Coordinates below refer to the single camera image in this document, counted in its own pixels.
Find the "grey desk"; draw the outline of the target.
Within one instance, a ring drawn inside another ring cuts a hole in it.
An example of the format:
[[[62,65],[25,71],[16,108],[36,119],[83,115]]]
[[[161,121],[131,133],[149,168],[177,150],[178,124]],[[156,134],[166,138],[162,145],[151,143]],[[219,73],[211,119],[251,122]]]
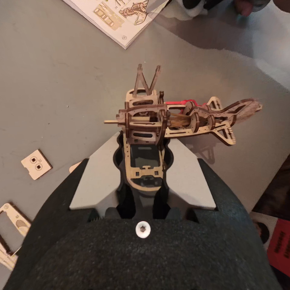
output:
[[[170,3],[127,50],[63,1],[1,1],[1,206],[31,221],[68,176],[117,131],[138,64],[165,100],[212,96],[227,106],[259,99],[263,109],[234,125],[237,143],[212,134],[181,141],[251,211],[289,155],[289,13],[270,2],[247,18],[229,1],[188,18]],[[53,166],[33,180],[21,160],[40,149]]]

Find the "person's right hand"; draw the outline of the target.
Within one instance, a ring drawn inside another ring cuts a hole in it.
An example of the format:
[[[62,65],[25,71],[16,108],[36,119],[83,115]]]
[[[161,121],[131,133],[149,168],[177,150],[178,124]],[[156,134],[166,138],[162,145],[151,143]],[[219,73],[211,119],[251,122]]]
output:
[[[248,17],[253,11],[252,0],[234,0],[234,7],[236,12],[243,16]]]

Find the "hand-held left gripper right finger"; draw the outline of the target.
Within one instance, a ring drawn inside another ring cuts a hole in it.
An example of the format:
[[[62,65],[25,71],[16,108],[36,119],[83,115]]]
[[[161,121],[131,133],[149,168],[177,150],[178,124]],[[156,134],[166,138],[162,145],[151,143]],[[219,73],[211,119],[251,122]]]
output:
[[[215,210],[216,203],[199,159],[178,139],[164,142],[164,176],[154,197],[154,219],[186,219],[195,209]]]

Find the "model instruction booklet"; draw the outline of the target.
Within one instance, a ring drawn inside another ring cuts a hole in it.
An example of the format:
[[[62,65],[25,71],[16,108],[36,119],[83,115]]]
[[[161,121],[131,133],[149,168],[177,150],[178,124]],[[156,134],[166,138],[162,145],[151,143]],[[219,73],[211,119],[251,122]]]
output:
[[[127,49],[169,1],[162,1],[150,12],[147,12],[149,1],[145,0],[64,0],[63,2],[123,49]]]

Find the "wooden model airplane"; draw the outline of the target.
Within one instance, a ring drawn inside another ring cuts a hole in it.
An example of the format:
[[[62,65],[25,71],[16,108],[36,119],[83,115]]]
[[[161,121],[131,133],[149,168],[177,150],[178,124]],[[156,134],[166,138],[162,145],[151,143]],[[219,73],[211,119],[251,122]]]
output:
[[[154,89],[161,66],[156,67],[150,87],[138,65],[134,89],[126,94],[125,108],[115,120],[105,124],[121,127],[124,142],[125,172],[130,186],[142,192],[158,191],[164,172],[168,139],[213,134],[227,146],[236,144],[232,131],[235,124],[248,120],[262,110],[253,98],[237,101],[223,108],[218,97],[199,105],[195,100],[165,102],[164,91]]]

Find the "wooden laser-cut parts sheet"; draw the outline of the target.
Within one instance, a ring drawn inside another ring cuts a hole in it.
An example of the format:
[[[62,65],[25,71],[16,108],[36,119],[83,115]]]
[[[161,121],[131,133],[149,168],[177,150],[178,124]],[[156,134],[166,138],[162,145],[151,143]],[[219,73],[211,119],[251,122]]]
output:
[[[1,230],[8,226],[8,230],[1,234],[0,238],[0,262],[1,265],[12,272],[16,266],[24,239],[26,238],[31,222],[27,216],[20,211],[13,203],[6,202],[0,208],[2,216]]]

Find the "small wooden scrap piece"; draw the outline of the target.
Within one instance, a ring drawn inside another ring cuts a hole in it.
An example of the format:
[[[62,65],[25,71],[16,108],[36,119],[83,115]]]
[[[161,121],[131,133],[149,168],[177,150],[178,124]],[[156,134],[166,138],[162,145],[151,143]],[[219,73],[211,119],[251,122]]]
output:
[[[78,165],[80,165],[81,163],[82,163],[82,161],[70,166],[69,173],[71,174],[78,167]]]

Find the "red printed box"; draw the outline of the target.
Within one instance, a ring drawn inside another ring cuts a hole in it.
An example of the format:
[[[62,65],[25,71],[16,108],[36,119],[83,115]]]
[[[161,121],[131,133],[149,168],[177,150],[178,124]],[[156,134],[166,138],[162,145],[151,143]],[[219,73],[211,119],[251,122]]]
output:
[[[250,217],[259,233],[271,266],[290,277],[290,222],[262,213]]]

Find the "small wooden two-hole piece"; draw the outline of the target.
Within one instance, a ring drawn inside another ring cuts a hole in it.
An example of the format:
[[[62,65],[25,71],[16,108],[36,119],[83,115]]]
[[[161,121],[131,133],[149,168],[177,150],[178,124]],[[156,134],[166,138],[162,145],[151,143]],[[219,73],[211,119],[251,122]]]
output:
[[[40,149],[35,150],[29,156],[21,160],[21,164],[27,169],[33,180],[39,179],[41,176],[53,169],[53,166]]]

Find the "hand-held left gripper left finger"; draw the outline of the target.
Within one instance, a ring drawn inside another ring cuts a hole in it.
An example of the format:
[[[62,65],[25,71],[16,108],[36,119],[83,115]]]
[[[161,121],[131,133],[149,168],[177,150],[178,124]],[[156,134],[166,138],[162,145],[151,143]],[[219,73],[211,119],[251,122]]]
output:
[[[136,206],[120,167],[123,159],[123,133],[117,132],[89,157],[69,208],[91,208],[99,218],[105,217],[108,208],[116,208],[121,218],[132,219]]]

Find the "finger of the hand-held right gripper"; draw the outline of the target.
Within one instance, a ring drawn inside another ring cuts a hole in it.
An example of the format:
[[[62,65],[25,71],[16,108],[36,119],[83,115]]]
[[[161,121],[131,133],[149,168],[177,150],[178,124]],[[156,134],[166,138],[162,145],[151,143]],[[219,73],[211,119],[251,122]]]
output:
[[[148,0],[148,4],[146,7],[146,12],[150,13],[158,8],[163,9],[166,7],[169,0]]]

